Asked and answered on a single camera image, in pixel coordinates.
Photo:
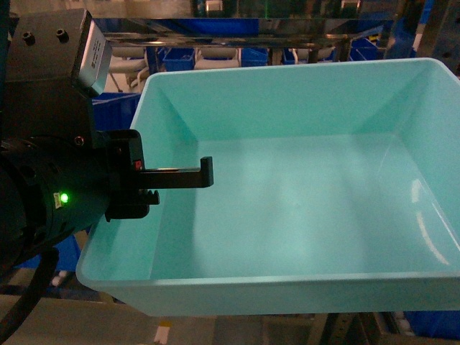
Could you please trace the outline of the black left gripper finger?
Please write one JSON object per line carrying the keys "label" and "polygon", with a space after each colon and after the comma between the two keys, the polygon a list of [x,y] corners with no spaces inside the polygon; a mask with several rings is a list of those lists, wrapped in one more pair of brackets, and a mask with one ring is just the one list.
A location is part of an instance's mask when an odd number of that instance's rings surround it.
{"label": "black left gripper finger", "polygon": [[208,188],[212,185],[212,157],[202,157],[200,167],[159,168],[138,172],[138,187],[143,189]]}
{"label": "black left gripper finger", "polygon": [[160,204],[160,194],[157,190],[140,190],[138,199],[141,204],[148,206]]}

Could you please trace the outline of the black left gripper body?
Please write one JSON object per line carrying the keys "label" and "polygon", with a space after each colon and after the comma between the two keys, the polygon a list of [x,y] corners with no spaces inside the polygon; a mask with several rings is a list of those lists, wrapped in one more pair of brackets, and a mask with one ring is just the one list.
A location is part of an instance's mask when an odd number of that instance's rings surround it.
{"label": "black left gripper body", "polygon": [[139,132],[100,135],[98,149],[57,137],[1,143],[2,272],[100,219],[144,217],[144,191],[121,185],[144,167]]}

